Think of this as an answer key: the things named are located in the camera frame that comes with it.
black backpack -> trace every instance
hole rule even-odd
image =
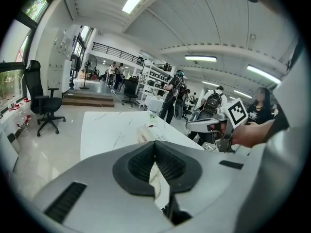
[[[207,98],[207,101],[204,105],[204,109],[214,113],[215,110],[219,108],[222,104],[221,96],[223,95],[223,93],[218,94],[215,90],[213,91],[214,93]]]

stairs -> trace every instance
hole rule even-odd
[[[101,95],[100,93],[85,91],[74,92],[73,95],[65,94],[62,104],[73,106],[115,107],[111,95]]]

white cabinet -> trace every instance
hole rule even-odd
[[[71,56],[72,46],[70,43],[71,40],[57,28],[45,29],[42,34],[35,59],[41,64],[41,84],[45,95],[51,93],[48,88],[59,88],[54,92],[54,96],[61,98],[67,83],[69,89],[70,70],[67,73],[64,71],[64,67],[70,65],[71,68],[71,64],[65,63]]]

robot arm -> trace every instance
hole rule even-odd
[[[201,133],[220,132],[221,122],[227,122],[225,133],[222,137],[215,141],[219,152],[229,152],[231,148],[231,137],[234,129],[240,126],[248,118],[246,109],[241,99],[236,99],[219,109],[218,114],[213,118],[201,119],[186,124],[186,128],[190,131]]]

tiled floor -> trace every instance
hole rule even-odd
[[[104,83],[88,82],[87,86],[90,87],[88,91],[91,92],[110,93],[110,89]],[[117,97],[123,99],[122,93],[117,93]],[[52,125],[47,125],[41,131],[41,136],[37,137],[38,125],[34,115],[34,120],[30,121],[28,127],[28,135],[18,139],[22,149],[14,170],[18,192],[31,200],[45,184],[80,161],[80,138],[84,112],[143,110],[138,106],[131,109],[123,106],[116,96],[114,96],[114,102],[114,108],[62,105],[55,113],[55,116],[66,117],[66,122],[59,120],[55,123],[60,131],[59,134],[55,134]],[[181,133],[187,133],[183,119],[173,118],[171,125]]]

